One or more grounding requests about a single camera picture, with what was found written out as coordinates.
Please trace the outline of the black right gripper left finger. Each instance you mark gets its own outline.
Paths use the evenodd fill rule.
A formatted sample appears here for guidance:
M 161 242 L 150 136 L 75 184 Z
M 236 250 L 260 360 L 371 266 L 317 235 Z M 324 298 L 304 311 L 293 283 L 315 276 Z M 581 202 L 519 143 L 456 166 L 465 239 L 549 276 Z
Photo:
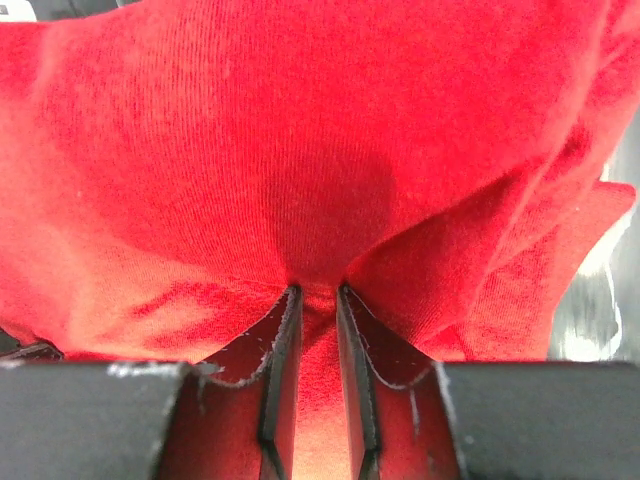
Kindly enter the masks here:
M 302 292 L 197 364 L 1 357 L 5 479 L 287 479 Z

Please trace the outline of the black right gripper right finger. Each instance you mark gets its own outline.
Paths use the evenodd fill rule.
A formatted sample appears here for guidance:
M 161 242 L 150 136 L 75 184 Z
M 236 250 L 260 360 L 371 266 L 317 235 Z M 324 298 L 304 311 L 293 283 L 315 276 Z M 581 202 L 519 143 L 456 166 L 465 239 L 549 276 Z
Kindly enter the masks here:
M 356 479 L 635 479 L 639 369 L 437 362 L 348 286 L 337 333 Z

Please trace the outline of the red t-shirt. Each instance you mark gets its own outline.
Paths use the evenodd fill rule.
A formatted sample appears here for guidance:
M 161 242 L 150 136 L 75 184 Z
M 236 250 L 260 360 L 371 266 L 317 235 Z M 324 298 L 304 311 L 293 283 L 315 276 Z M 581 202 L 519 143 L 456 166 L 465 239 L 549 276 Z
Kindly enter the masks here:
M 293 472 L 346 479 L 350 284 L 442 361 L 541 360 L 634 203 L 635 1 L 140 1 L 1 27 L 1 326 L 199 362 L 304 292 Z

